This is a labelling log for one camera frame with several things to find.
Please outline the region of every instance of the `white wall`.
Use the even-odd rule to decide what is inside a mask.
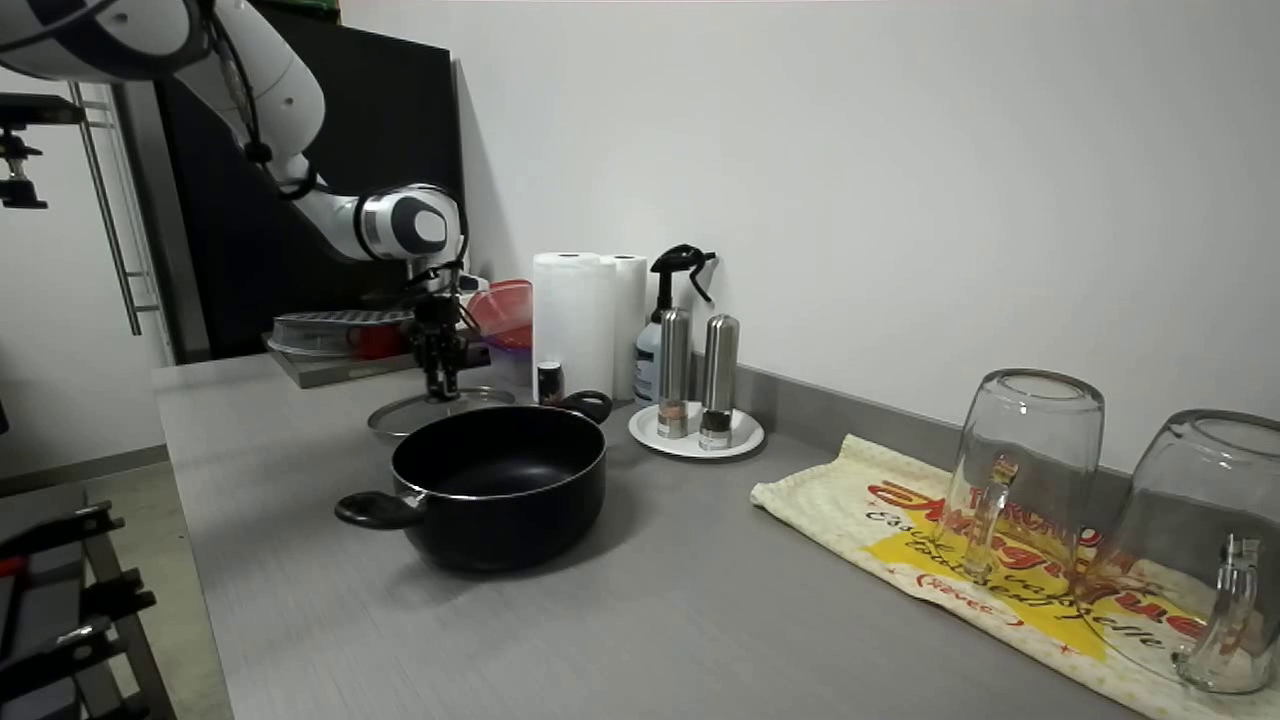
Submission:
[[[0,93],[65,93],[0,73]],[[156,340],[126,336],[76,128],[29,128],[46,213],[0,210],[0,481],[162,445]],[[141,231],[121,210],[124,242]]]
[[[1111,470],[1187,403],[1280,415],[1276,0],[343,11],[461,57],[501,272],[705,223],[756,370],[961,424],[1046,366]]]

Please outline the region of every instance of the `white plate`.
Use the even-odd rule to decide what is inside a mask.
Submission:
[[[683,457],[683,461],[731,461],[731,457],[749,457],[762,445],[762,427],[756,424],[756,415],[749,414],[731,414],[731,424],[726,424],[726,437],[731,445],[726,448],[701,448],[695,445],[695,427],[701,427],[701,415],[705,415],[705,403],[687,403],[687,437],[672,439],[672,437],[655,437],[655,403],[645,403],[626,431],[651,448],[651,453],[663,453],[663,457]]]

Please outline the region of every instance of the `pot handle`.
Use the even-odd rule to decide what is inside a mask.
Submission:
[[[557,402],[553,410],[577,414],[593,424],[605,424],[613,415],[613,402],[605,394],[572,394]]]
[[[398,498],[389,492],[343,498],[332,505],[332,518],[354,530],[411,530],[428,519],[428,513],[408,510]]]

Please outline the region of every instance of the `drinking glass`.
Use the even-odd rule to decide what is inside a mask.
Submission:
[[[1104,395],[1092,386],[1038,370],[984,375],[941,518],[961,542],[961,573],[987,586],[993,569],[1037,558],[1073,586],[1098,439]]]
[[[1098,592],[1146,638],[1125,644],[1143,669],[1215,695],[1268,689],[1280,654],[1280,424],[1215,410],[1168,415],[1092,569]]]

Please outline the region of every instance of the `spray bottle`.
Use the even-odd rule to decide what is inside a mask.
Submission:
[[[636,336],[636,402],[655,402],[660,323],[663,323],[663,311],[677,310],[672,278],[687,272],[687,284],[695,288],[695,295],[705,306],[713,306],[713,295],[701,284],[701,272],[713,259],[714,259],[714,254],[705,254],[705,249],[693,249],[693,244],[677,244],[677,249],[666,249],[663,255],[651,259],[646,272],[655,272],[655,310],[651,310],[646,323]]]

